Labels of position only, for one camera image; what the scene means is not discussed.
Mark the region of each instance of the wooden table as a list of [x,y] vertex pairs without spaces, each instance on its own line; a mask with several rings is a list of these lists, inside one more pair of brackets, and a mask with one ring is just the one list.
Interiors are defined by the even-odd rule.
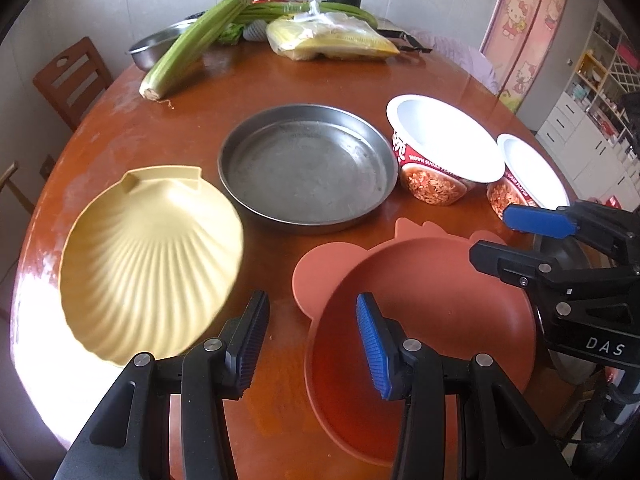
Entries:
[[[386,104],[405,93],[446,101],[478,120],[494,137],[509,132],[550,161],[529,130],[494,95],[436,53],[402,54],[388,62],[293,62],[277,57],[263,44],[245,43],[207,53],[201,70],[170,101],[142,99],[141,79],[135,67],[126,70],[74,133],[40,197],[18,266],[12,357],[44,422],[67,446],[119,370],[88,354],[66,326],[58,291],[60,257],[82,209],[125,171],[158,164],[200,166],[203,177],[221,187],[216,168],[220,145],[250,115],[290,103],[331,105],[363,117],[390,139]],[[239,315],[252,290],[269,293],[271,322],[253,385],[240,401],[226,404],[241,479],[388,478],[388,469],[341,451],[316,421],[303,379],[309,320],[296,306],[290,282],[297,261],[311,248],[338,240],[370,248],[393,237],[394,222],[401,216],[418,223],[433,221],[465,237],[486,229],[512,245],[530,243],[529,237],[502,224],[483,187],[448,207],[425,205],[397,187],[366,222],[329,235],[291,235],[243,219],[245,254],[238,281],[223,315],[202,336],[217,335],[223,319]],[[572,391],[538,362],[526,396],[543,422],[550,424]],[[175,429],[177,417],[172,424]],[[176,434],[173,473],[181,477]]]

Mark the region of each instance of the yellow shell-shaped plate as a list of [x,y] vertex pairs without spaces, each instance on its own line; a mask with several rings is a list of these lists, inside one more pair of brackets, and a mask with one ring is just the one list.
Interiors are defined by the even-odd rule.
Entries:
[[211,324],[242,259],[236,210],[200,168],[127,171],[73,225],[60,267],[66,322],[99,358],[124,366],[187,349]]

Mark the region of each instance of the hello kitty curtain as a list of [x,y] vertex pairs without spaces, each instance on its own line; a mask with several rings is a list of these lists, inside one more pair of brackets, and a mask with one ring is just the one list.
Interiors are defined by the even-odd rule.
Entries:
[[566,0],[500,0],[482,53],[494,65],[500,101],[520,107],[556,34]]

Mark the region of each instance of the wooden chair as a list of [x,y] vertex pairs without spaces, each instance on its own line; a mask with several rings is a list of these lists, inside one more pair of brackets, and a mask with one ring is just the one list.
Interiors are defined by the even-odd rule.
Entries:
[[[69,69],[84,56],[87,60],[70,72]],[[74,93],[77,93],[82,83],[93,74],[97,77],[79,95],[75,96]],[[111,83],[113,83],[113,78],[109,70],[94,44],[87,37],[58,54],[33,78],[35,87],[72,130],[79,126],[82,114],[98,94],[102,90],[106,90]]]
[[2,176],[0,176],[0,191],[2,191],[2,188],[6,185],[18,199],[18,202],[20,202],[20,205],[25,209],[25,211],[29,214],[33,214],[33,210],[35,209],[34,205],[11,181],[11,177],[16,171],[18,171],[17,160],[15,160],[14,163],[2,174]]

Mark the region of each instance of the clear plastic bag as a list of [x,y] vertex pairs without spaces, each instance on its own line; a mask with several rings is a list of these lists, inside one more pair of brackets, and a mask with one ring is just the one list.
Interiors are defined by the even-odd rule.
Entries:
[[276,54],[296,61],[320,54],[350,60],[386,59],[399,53],[366,22],[342,12],[322,13],[317,2],[311,2],[309,12],[270,23],[267,38]]

